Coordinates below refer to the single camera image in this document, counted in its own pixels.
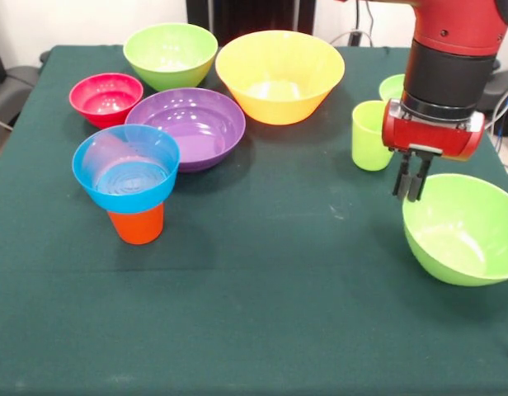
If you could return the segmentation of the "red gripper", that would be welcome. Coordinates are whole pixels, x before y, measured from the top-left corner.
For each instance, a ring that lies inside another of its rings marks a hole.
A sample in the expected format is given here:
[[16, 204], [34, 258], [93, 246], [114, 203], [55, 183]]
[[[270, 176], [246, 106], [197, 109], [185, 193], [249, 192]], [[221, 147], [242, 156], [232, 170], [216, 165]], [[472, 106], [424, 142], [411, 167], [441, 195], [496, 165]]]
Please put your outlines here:
[[[460, 122], [437, 122], [424, 120], [403, 109], [398, 99], [386, 103], [383, 115], [383, 144], [401, 152], [422, 151], [442, 158], [466, 161], [477, 150], [485, 130], [485, 116], [475, 111]], [[412, 155], [403, 153], [393, 195], [403, 200], [407, 194], [410, 202], [421, 198], [431, 165], [431, 157], [421, 156], [421, 165], [412, 177], [410, 161]]]

